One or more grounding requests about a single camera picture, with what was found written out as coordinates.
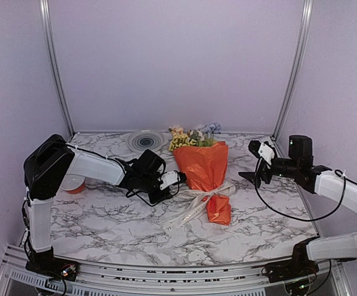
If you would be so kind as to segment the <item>pink rose fake stem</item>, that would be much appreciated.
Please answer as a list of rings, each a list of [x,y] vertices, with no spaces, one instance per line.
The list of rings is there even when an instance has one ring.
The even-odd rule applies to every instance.
[[[177,134],[184,134],[184,128],[182,126],[172,126],[168,129],[168,131],[172,134],[172,136],[175,136]]]

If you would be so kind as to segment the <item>brown orange wrapping paper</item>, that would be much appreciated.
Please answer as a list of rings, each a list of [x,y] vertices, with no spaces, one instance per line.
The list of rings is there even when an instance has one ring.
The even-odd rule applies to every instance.
[[[229,147],[224,141],[211,147],[180,147],[173,151],[173,155],[180,171],[186,174],[190,189],[211,191],[224,183],[229,155]],[[224,226],[230,224],[229,197],[214,195],[205,210],[210,222]]]

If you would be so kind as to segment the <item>blue fake flower stem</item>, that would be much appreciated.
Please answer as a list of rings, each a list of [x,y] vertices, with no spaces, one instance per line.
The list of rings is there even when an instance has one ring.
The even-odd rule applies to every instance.
[[[216,122],[216,123],[210,123],[207,125],[199,125],[195,129],[197,131],[201,132],[202,134],[211,136],[214,134],[219,134],[221,132],[221,124]]]

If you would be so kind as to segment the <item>cream ribbon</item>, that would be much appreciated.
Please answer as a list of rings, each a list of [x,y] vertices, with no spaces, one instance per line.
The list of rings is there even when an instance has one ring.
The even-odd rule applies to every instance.
[[[225,181],[220,187],[211,191],[199,191],[194,189],[183,190],[178,194],[178,197],[184,200],[190,200],[191,202],[189,206],[183,212],[175,216],[159,218],[156,223],[161,226],[165,232],[172,232],[202,214],[208,201],[214,195],[229,197],[235,193],[235,191],[236,186],[229,181]]]

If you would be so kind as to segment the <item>green leafy fake stem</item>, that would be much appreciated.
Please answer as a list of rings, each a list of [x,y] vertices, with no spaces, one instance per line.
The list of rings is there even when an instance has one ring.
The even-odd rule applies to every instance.
[[[192,129],[187,133],[189,137],[189,145],[195,147],[211,147],[218,141],[215,139],[214,133],[206,133],[198,129]]]

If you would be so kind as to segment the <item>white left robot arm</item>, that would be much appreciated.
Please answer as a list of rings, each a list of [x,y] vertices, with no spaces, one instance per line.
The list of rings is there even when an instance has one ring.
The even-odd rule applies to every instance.
[[[65,177],[95,179],[126,189],[129,195],[146,193],[150,203],[157,204],[169,199],[170,186],[181,180],[179,172],[165,167],[165,161],[151,150],[126,162],[72,146],[58,134],[46,139],[23,165],[35,265],[45,274],[59,268],[58,259],[48,252],[52,248],[51,204]]]

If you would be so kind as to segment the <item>yellow daisy fake bunch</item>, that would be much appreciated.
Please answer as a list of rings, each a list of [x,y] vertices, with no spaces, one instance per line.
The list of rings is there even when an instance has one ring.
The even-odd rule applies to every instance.
[[[173,135],[173,138],[170,142],[169,151],[172,152],[180,147],[196,146],[196,145],[197,145],[197,141],[195,139],[191,139],[191,137],[188,134],[176,133]]]

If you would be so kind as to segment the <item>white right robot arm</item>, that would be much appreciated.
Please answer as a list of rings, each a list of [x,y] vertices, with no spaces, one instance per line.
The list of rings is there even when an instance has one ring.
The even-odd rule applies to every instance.
[[[306,192],[336,201],[357,214],[357,182],[351,181],[341,170],[333,170],[313,163],[313,142],[304,135],[289,137],[289,156],[277,156],[275,148],[267,141],[251,140],[249,151],[256,157],[255,171],[241,172],[256,189],[261,183],[269,184],[273,177],[289,178]],[[297,243],[286,270],[299,276],[319,260],[356,260],[357,232],[339,236],[314,237]]]

